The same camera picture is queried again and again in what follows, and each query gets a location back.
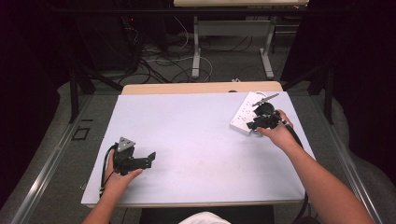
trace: person's left hand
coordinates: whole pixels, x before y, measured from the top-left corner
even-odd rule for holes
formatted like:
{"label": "person's left hand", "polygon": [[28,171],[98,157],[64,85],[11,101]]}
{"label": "person's left hand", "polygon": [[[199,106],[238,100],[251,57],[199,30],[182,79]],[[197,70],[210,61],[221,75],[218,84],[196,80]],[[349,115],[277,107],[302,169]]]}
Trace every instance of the person's left hand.
{"label": "person's left hand", "polygon": [[119,199],[123,192],[128,188],[128,184],[138,175],[142,174],[142,169],[137,169],[128,175],[120,175],[114,173],[113,169],[114,149],[110,151],[108,156],[108,163],[105,172],[105,190],[104,195],[111,195],[114,199]]}

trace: desk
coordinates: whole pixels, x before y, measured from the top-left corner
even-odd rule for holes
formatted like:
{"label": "desk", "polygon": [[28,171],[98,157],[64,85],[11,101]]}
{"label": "desk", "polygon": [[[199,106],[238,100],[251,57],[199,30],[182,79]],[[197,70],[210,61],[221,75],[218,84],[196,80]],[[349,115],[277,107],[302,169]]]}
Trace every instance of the desk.
{"label": "desk", "polygon": [[132,85],[119,96],[81,202],[94,206],[98,201],[103,158],[120,136],[136,141],[137,158],[153,151],[157,158],[125,191],[119,206],[301,201],[304,187],[286,155],[268,138],[245,136],[229,126],[248,93],[227,91],[248,91],[249,85],[252,91],[280,93],[272,104],[288,113],[305,150],[313,156],[289,96],[276,82]]}
{"label": "desk", "polygon": [[[308,0],[175,0],[176,7],[275,7],[275,6],[303,6]],[[194,17],[194,57],[191,76],[198,78],[201,49],[200,35],[257,35],[265,36],[264,48],[260,49],[265,75],[274,78],[274,73],[268,59],[268,51],[276,26],[276,17],[270,21],[199,21]]]}

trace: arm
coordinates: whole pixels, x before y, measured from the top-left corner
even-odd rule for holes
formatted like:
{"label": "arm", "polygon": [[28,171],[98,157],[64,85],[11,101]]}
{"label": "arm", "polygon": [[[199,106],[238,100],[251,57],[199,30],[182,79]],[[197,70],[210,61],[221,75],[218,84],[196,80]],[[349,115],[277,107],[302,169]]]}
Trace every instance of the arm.
{"label": "arm", "polygon": [[[290,123],[285,113],[278,111]],[[269,137],[289,157],[324,223],[374,223],[352,191],[309,156],[283,124],[273,130],[259,128],[258,132]]]}
{"label": "arm", "polygon": [[83,221],[84,224],[109,223],[111,214],[113,213],[113,210],[123,192],[128,188],[128,184],[143,172],[143,170],[138,169],[124,176],[113,173],[113,154],[114,150],[110,152],[108,159],[105,174],[105,177],[108,180],[106,182],[103,195],[99,199],[98,204],[91,210]]}

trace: white power strip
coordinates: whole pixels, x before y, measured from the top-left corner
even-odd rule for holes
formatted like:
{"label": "white power strip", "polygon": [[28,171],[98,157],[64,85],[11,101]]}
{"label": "white power strip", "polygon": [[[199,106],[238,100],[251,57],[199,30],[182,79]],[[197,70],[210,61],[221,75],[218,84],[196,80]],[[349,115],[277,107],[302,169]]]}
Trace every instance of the white power strip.
{"label": "white power strip", "polygon": [[257,105],[253,105],[265,97],[267,97],[267,95],[262,92],[251,91],[239,107],[235,116],[233,116],[230,126],[238,132],[250,135],[251,130],[247,126],[247,123],[254,121],[253,119],[257,117],[257,115],[254,113]]}

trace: hand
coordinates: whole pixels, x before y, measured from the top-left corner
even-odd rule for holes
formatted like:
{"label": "hand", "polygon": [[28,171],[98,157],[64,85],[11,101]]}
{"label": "hand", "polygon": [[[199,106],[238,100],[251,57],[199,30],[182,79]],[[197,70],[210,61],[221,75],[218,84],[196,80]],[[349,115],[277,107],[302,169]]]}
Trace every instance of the hand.
{"label": "hand", "polygon": [[[290,122],[285,112],[283,112],[282,110],[277,111],[279,112],[280,117],[287,121],[290,127],[293,127],[293,124]],[[269,137],[271,141],[282,150],[290,147],[295,147],[295,145],[298,146],[298,143],[295,141],[294,137],[282,123],[279,123],[274,129],[258,128],[257,132]]]}
{"label": "hand", "polygon": [[137,169],[129,173],[128,175],[120,175],[114,173],[113,169],[113,158],[114,158],[114,149],[111,150],[108,156],[108,163],[105,172],[105,180],[107,180],[105,184],[104,195],[111,195],[116,200],[118,200],[123,192],[128,188],[128,184],[138,175],[142,174],[142,169]]}

